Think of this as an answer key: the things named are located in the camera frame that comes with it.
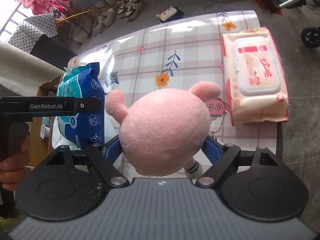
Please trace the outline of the person's left hand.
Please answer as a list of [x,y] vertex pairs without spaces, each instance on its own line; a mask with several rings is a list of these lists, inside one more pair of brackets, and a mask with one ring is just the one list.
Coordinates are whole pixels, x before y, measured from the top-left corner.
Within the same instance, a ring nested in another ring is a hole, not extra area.
[[29,148],[30,138],[26,135],[18,152],[1,162],[0,180],[4,189],[15,191],[26,178],[25,167],[30,162]]

